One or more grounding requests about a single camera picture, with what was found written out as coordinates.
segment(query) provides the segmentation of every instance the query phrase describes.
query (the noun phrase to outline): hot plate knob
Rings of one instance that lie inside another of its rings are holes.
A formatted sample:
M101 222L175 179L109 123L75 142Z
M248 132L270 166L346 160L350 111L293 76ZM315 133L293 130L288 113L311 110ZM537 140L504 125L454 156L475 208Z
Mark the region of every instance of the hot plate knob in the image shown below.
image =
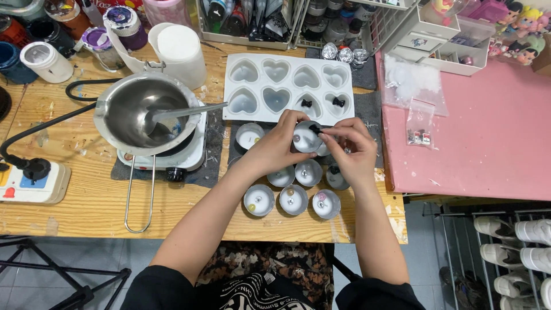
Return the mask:
M186 170L183 168L166 168L166 180L169 182L182 182Z

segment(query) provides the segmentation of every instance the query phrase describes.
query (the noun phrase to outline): white silicone mold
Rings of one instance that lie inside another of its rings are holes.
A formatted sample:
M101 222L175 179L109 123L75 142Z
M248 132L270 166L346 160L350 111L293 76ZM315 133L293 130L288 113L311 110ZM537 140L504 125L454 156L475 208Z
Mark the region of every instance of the white silicone mold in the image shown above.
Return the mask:
M350 65L269 54L228 56L225 120L277 122L285 109L300 110L321 125L354 117ZM345 100L343 107L333 99ZM303 106L302 100L311 101Z

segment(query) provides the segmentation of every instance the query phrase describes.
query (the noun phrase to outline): person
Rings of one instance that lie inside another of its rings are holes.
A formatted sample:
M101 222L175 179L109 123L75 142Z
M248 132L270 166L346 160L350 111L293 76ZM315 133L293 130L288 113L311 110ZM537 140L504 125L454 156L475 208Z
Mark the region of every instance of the person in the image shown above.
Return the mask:
M305 120L310 119L300 111L282 113L275 128L172 229L131 283L121 309L331 309L332 269L323 243L220 242L239 201L257 179L316 157L290 151L294 127ZM363 278L339 293L339 309L424 309L409 284L404 255L375 185L377 143L357 117L323 129L319 137L355 197L355 242Z

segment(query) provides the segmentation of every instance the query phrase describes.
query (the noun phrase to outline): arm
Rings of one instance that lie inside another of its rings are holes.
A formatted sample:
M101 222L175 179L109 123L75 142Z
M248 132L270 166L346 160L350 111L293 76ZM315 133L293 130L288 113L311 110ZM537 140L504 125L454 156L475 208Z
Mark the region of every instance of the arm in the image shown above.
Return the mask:
M329 135L339 136L339 141ZM324 129L320 137L354 190L356 250L363 277L374 277L391 284L409 283L406 260L373 177L377 142L357 117ZM346 154L345 147L352 153Z
M303 120L309 120L306 114L285 110L275 128L248 150L176 224L149 265L177 270L195 284L252 183L263 175L316 156L316 153L290 152L296 122Z

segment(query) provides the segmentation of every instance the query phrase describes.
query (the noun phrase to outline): pink table surface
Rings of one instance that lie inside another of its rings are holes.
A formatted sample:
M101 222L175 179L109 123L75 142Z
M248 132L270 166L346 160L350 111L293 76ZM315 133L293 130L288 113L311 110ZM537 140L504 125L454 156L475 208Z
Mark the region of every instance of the pink table surface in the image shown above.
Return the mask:
M551 200L551 78L491 60L441 78L450 116L434 119L439 151L406 145L408 111L383 106L394 191Z

